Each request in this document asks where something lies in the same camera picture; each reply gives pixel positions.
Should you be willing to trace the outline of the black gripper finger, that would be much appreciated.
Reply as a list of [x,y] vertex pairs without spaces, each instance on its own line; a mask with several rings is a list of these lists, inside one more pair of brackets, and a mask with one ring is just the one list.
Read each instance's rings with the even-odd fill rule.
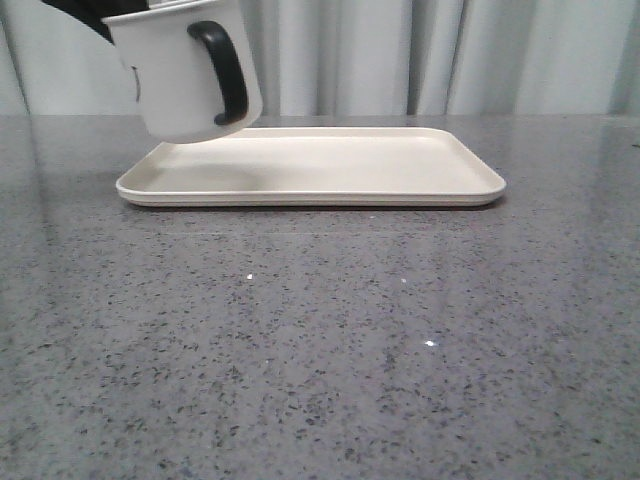
[[83,23],[111,44],[113,38],[104,18],[149,9],[147,0],[43,0],[43,3]]

